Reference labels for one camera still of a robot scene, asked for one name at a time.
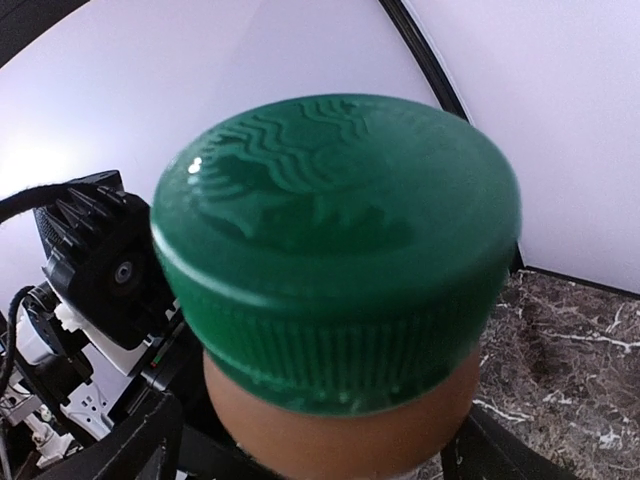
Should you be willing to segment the green bottle cap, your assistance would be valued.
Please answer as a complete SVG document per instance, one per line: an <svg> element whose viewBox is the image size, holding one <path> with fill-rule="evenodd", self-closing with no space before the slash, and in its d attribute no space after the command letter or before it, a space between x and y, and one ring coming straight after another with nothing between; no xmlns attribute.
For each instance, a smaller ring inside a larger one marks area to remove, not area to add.
<svg viewBox="0 0 640 480"><path fill-rule="evenodd" d="M293 98L228 118L168 165L150 213L185 319L235 384L323 416L394 409L478 343L520 191L466 121L400 98Z"/></svg>

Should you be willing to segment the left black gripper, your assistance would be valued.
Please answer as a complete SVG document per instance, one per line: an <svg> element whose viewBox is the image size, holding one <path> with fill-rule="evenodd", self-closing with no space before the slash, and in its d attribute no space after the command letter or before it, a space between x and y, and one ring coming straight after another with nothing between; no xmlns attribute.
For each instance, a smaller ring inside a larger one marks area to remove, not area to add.
<svg viewBox="0 0 640 480"><path fill-rule="evenodd" d="M175 297L155 256L149 205L119 171L72 180L33 211L58 297L115 344L132 350L168 335Z"/></svg>

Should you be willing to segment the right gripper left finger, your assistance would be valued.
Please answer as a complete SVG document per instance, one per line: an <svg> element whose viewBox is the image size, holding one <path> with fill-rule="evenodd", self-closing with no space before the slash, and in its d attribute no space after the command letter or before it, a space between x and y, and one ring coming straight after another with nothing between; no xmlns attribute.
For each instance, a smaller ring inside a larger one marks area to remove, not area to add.
<svg viewBox="0 0 640 480"><path fill-rule="evenodd" d="M238 479L240 463L185 426L180 402L158 394L102 440L39 479Z"/></svg>

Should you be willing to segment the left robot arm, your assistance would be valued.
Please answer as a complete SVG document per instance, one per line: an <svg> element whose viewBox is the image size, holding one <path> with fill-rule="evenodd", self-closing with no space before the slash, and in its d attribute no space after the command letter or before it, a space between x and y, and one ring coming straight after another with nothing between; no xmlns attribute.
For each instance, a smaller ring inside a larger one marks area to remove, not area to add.
<svg viewBox="0 0 640 480"><path fill-rule="evenodd" d="M100 339L126 353L151 353L170 336L179 305L153 252L150 207L124 191L109 170L18 192L1 202L7 221L33 212L47 256L44 282L19 308L50 349L28 361L14 348L19 371L35 394L61 415L70 394L90 379L83 348Z"/></svg>

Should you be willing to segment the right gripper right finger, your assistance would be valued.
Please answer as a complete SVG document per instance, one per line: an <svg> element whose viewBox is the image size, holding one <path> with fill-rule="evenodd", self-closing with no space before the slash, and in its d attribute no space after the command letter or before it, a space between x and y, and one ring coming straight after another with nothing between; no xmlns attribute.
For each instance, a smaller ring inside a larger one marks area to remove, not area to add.
<svg viewBox="0 0 640 480"><path fill-rule="evenodd" d="M444 480L575 480L476 405L440 457Z"/></svg>

